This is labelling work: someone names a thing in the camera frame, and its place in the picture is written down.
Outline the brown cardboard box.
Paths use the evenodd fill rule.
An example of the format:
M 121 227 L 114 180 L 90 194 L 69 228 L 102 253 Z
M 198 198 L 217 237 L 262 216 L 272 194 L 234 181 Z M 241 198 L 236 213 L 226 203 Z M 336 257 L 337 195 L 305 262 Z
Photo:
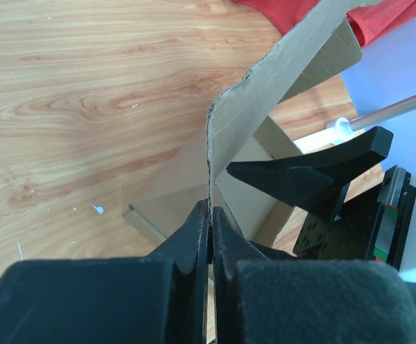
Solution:
M 293 208 L 231 177 L 232 161 L 300 154 L 270 117 L 273 108 L 357 63 L 361 48 L 346 19 L 361 1 L 319 1 L 304 19 L 210 105 L 200 130 L 130 203 L 124 219 L 159 245 L 196 202 L 225 206 L 244 236 L 271 246 Z

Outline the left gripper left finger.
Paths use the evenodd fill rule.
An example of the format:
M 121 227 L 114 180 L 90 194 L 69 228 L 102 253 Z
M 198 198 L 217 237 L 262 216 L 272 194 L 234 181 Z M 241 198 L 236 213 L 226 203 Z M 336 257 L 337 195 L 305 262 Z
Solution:
M 25 260 L 0 277 L 0 343 L 204 343 L 208 205 L 145 257 Z

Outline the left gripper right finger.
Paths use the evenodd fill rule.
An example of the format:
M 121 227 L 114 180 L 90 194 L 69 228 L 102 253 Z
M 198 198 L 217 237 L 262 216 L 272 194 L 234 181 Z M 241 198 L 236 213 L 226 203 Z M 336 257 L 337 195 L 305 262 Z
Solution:
M 218 343 L 416 343 L 416 305 L 391 266 L 273 260 L 212 212 Z

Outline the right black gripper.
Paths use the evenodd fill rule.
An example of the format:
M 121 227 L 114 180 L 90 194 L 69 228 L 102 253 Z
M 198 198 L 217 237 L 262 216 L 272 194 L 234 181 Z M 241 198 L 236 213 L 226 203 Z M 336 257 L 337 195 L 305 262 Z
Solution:
M 332 148 L 273 161 L 231 162 L 227 172 L 289 206 L 310 211 L 389 154 L 394 134 L 383 127 Z M 339 197 L 330 217 L 310 212 L 293 253 L 309 259 L 376 260 L 400 268 L 416 187 L 411 173 L 393 166 L 383 182 L 343 202 Z

